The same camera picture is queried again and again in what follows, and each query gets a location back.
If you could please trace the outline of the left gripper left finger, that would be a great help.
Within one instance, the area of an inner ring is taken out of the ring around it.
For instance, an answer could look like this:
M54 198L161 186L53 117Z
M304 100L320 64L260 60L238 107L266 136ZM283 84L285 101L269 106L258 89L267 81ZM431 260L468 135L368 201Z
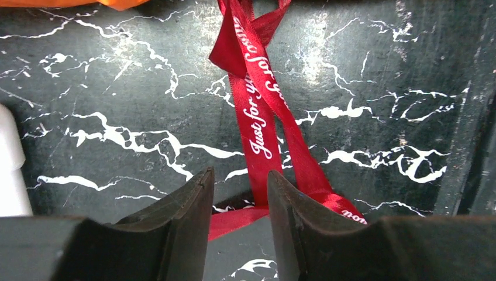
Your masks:
M1 219L2 280L201 280L214 192L207 167L122 218Z

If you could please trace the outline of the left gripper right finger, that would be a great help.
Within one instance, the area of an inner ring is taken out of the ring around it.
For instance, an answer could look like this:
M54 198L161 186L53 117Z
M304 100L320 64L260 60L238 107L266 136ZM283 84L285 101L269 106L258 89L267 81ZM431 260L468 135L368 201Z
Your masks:
M495 217L392 216L364 225L267 183L280 280L494 280Z

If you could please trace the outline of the dark red ribbon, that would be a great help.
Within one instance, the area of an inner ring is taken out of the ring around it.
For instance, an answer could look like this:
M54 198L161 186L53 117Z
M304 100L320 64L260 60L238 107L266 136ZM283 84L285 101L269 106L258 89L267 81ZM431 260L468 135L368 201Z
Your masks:
M311 155L276 81L266 48L290 2L255 16L252 1L219 1L222 26L210 61L229 76L254 206L215 214L209 239L243 228L269 213L268 174L282 170L275 123L283 126L298 189L320 205L350 220L366 220L346 198L336 194Z

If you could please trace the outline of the orange wrapping paper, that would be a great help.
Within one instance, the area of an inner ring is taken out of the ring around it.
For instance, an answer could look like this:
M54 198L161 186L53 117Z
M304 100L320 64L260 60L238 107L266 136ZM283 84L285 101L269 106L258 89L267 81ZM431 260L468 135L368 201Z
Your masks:
M69 8L88 4L103 4L124 11L148 0L1 0L1 8Z

